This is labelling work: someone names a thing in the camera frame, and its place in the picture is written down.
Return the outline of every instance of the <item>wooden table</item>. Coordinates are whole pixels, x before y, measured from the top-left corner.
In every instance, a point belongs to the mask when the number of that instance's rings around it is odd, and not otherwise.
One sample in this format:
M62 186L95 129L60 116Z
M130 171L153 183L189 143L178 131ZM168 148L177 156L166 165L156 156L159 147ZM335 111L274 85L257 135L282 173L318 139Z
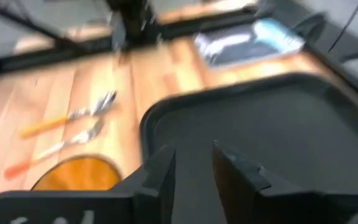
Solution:
M80 29L72 30L70 35L83 39L106 32L108 30L104 28ZM31 44L27 39L19 43L18 48L27 49L34 42L35 45L47 45L43 41L33 41ZM52 166L78 154L107 156L127 177L142 163L139 123L154 103L172 95L286 72L322 75L358 101L354 91L307 52L213 72L207 69L195 52L191 37L164 43L160 48L135 50L120 58L103 54L1 76L0 192L30 189ZM31 158L51 145L91 127L96 118L84 118L27 140L18 137L19 127L88 106L109 90L117 90L117 99L106 115L105 127L94 141L64 149L14 180L4 179L3 171L8 166Z

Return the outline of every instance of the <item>black plastic tray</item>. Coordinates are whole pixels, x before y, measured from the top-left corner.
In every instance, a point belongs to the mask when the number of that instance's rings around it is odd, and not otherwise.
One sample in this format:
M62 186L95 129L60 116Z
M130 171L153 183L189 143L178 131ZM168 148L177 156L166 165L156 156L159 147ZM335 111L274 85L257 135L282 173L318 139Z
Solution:
M214 140L292 184L266 194L358 194L358 105L316 75L291 73L162 100L143 117L141 138L145 159L165 144L177 148L174 221L224 223Z

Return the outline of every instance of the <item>black metal rod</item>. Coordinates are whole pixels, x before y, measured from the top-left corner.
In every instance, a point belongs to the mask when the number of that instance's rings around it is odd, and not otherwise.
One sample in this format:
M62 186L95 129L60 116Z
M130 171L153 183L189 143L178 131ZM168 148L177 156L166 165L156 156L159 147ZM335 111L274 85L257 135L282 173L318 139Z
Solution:
M39 32L43 35L46 35L47 37L52 38L55 41L55 45L57 47L70 47L74 50L76 50L77 52L85 52L86 49L84 49L81 45L77 44L76 42L64 38L64 37L60 37L58 34L56 34L55 32L49 30L48 28L45 28L45 26L41 26L40 24L34 24L34 22L28 20L28 19L23 19L20 16L9 12L7 10L4 10L2 7L0 7L0 16L2 18L7 19L8 21L12 21L15 22L16 24L19 24L21 26L24 26L30 30Z

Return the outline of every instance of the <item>gray floor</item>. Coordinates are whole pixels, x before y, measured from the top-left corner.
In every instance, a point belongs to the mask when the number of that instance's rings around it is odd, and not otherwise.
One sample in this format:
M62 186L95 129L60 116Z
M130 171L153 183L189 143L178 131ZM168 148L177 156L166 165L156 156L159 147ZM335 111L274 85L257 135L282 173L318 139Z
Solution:
M18 0L25 6L31 18L57 31L85 24L87 21L104 19L108 9L103 0ZM157 12L166 12L199 0L153 0ZM15 0L0 0L0 5L9 4L9 10L20 12ZM18 39L31 32L0 19L0 56L12 53Z

